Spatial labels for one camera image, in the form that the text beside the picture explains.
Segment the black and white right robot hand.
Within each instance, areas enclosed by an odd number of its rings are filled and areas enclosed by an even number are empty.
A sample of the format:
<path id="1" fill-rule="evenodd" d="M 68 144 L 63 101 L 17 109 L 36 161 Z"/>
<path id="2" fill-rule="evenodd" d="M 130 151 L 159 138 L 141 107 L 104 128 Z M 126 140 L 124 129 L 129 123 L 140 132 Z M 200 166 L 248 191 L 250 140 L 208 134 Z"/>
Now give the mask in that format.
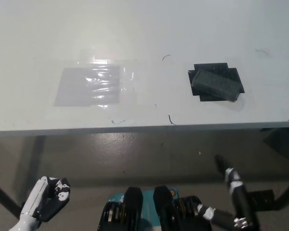
<path id="1" fill-rule="evenodd" d="M 214 161 L 228 187 L 236 214 L 232 215 L 220 209 L 198 204 L 196 206 L 198 215 L 226 231 L 259 231 L 261 229 L 259 220 L 240 175 L 222 155 L 217 154 Z"/>

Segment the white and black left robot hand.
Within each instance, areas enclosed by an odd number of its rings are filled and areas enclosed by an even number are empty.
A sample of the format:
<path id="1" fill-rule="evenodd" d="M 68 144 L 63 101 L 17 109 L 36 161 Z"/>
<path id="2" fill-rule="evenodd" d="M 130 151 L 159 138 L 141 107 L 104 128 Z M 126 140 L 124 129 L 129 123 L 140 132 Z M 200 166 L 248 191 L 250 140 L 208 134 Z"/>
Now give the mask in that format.
<path id="1" fill-rule="evenodd" d="M 66 178 L 43 176 L 29 194 L 20 216 L 29 216 L 38 222 L 48 222 L 69 202 L 70 184 Z"/>

